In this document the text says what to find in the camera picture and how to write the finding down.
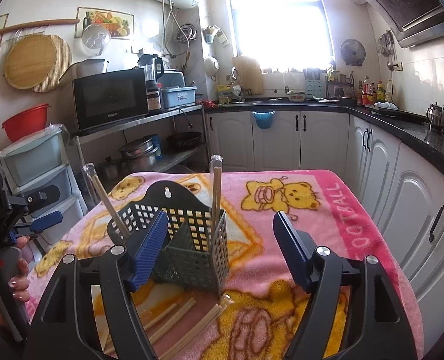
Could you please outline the left hand with painted nails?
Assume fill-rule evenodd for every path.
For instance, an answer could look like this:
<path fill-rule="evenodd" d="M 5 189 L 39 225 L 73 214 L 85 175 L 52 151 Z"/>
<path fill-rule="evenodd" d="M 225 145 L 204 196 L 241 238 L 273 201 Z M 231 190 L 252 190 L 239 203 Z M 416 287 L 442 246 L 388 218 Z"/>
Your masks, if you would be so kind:
<path fill-rule="evenodd" d="M 0 260 L 0 269 L 3 267 L 4 261 Z M 8 280 L 8 288 L 10 289 L 11 296 L 14 298 L 14 302 L 18 305 L 23 305 L 26 303 L 30 294 L 28 291 L 29 280 L 27 274 L 29 272 L 29 264 L 23 258 L 19 258 L 16 264 L 16 275 L 13 275 Z M 9 328 L 10 324 L 6 321 L 6 317 L 2 313 L 0 308 L 0 327 Z"/>

